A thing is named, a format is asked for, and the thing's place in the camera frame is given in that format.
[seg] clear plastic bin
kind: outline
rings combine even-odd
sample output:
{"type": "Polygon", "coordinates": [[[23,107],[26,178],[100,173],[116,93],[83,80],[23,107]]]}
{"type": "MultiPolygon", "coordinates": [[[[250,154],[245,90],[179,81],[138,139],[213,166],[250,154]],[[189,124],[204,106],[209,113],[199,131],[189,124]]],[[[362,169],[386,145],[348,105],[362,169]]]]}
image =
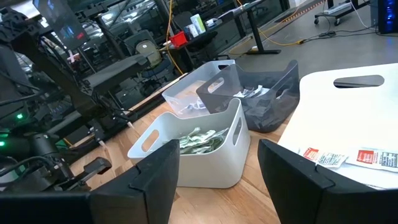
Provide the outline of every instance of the clear plastic bin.
{"type": "Polygon", "coordinates": [[[282,72],[245,72],[230,65],[197,89],[210,113],[224,111],[235,94],[262,85],[262,96],[241,98],[248,127],[252,131],[275,131],[297,107],[300,100],[299,66],[291,61],[282,72]],[[214,88],[214,83],[222,83],[214,88]]]}
{"type": "Polygon", "coordinates": [[[209,111],[204,105],[200,105],[201,101],[196,90],[219,73],[221,69],[232,64],[235,64],[235,60],[207,62],[165,90],[162,96],[180,118],[194,118],[207,115],[209,111]]]}

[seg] gray translucent bin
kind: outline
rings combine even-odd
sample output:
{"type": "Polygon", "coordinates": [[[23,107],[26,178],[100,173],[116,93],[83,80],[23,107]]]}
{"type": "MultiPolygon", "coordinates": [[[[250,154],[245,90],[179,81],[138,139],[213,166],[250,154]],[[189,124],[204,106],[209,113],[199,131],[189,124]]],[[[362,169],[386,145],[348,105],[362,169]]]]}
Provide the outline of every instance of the gray translucent bin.
{"type": "Polygon", "coordinates": [[[300,100],[299,66],[291,61],[281,72],[245,72],[230,65],[197,89],[210,113],[224,111],[234,95],[262,85],[269,91],[255,98],[240,98],[251,131],[275,131],[297,107],[300,100]],[[214,83],[222,83],[212,88],[214,83]]]}

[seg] white bottle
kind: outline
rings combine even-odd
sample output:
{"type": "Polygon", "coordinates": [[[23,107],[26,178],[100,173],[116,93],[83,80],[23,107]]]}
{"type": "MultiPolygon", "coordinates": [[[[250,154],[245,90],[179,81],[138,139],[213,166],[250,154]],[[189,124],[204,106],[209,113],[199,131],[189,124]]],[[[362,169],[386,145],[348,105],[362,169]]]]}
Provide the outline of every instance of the white bottle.
{"type": "Polygon", "coordinates": [[[191,25],[189,25],[188,27],[189,27],[189,31],[191,32],[191,34],[192,34],[193,37],[199,36],[198,31],[197,31],[195,25],[191,24],[191,25]]]}
{"type": "Polygon", "coordinates": [[[192,24],[195,25],[195,27],[197,28],[199,34],[206,32],[205,25],[203,25],[203,22],[201,21],[199,14],[192,16],[191,21],[192,24]]]}

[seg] crumpled paper money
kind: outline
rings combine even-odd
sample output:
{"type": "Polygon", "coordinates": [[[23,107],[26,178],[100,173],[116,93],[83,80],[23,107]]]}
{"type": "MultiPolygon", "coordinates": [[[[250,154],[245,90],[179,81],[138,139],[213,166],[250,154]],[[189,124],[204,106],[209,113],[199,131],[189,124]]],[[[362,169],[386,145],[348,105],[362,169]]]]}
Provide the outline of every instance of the crumpled paper money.
{"type": "Polygon", "coordinates": [[[228,129],[229,128],[226,128],[218,132],[210,130],[206,133],[201,133],[200,128],[195,128],[187,136],[178,139],[180,141],[180,153],[203,154],[213,152],[224,142],[228,129]]]}

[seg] black desk leg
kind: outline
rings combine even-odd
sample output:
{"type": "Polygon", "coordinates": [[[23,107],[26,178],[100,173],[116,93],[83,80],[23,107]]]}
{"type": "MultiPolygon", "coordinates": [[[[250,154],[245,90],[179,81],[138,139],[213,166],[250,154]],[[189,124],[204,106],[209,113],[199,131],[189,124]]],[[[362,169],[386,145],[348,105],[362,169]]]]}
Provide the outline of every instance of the black desk leg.
{"type": "Polygon", "coordinates": [[[242,22],[241,22],[241,18],[239,18],[239,16],[235,17],[235,24],[236,24],[236,27],[238,28],[239,36],[241,38],[245,37],[246,33],[243,30],[243,25],[242,25],[242,22]]]}
{"type": "Polygon", "coordinates": [[[253,11],[250,9],[247,11],[247,13],[248,13],[248,19],[250,22],[250,26],[253,31],[254,40],[256,40],[258,50],[256,50],[256,51],[250,50],[250,51],[246,52],[246,54],[248,54],[248,55],[279,54],[280,50],[264,50],[264,47],[262,46],[259,31],[257,29],[257,24],[254,20],[253,11]]]}

